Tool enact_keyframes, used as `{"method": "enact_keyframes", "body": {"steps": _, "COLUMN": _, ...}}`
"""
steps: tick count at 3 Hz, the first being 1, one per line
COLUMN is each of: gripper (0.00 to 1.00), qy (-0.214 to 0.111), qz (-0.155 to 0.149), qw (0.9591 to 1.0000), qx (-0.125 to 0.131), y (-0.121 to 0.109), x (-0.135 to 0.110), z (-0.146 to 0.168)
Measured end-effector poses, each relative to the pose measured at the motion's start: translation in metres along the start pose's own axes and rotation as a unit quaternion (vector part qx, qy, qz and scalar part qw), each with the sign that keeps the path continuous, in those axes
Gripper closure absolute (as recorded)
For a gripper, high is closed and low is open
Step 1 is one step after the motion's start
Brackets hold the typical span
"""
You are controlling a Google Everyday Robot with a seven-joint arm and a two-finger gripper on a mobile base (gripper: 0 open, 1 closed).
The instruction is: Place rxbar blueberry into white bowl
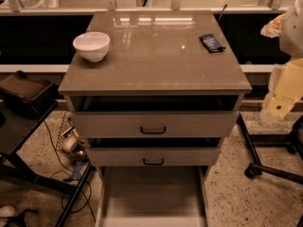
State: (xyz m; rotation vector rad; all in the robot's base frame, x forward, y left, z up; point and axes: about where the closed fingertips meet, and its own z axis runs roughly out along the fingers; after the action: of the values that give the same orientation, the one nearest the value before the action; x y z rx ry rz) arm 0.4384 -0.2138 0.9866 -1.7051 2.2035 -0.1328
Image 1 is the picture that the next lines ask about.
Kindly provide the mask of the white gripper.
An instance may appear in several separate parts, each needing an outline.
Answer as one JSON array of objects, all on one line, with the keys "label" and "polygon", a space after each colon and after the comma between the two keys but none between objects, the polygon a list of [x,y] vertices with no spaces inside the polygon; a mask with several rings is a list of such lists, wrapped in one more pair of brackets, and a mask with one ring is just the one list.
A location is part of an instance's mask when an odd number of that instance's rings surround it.
[{"label": "white gripper", "polygon": [[279,37],[280,50],[291,56],[289,62],[273,69],[269,93],[264,99],[264,113],[282,119],[303,97],[302,19],[298,15],[278,15],[263,27],[260,34]]}]

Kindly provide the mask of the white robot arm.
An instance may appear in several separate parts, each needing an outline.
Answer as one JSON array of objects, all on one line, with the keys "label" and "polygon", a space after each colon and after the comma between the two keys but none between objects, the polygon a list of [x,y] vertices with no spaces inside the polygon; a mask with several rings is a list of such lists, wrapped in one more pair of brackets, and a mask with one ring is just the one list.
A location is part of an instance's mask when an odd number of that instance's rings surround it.
[{"label": "white robot arm", "polygon": [[291,57],[272,70],[261,110],[264,120],[281,120],[303,97],[303,0],[295,0],[285,13],[265,25],[260,34],[278,37],[280,50]]}]

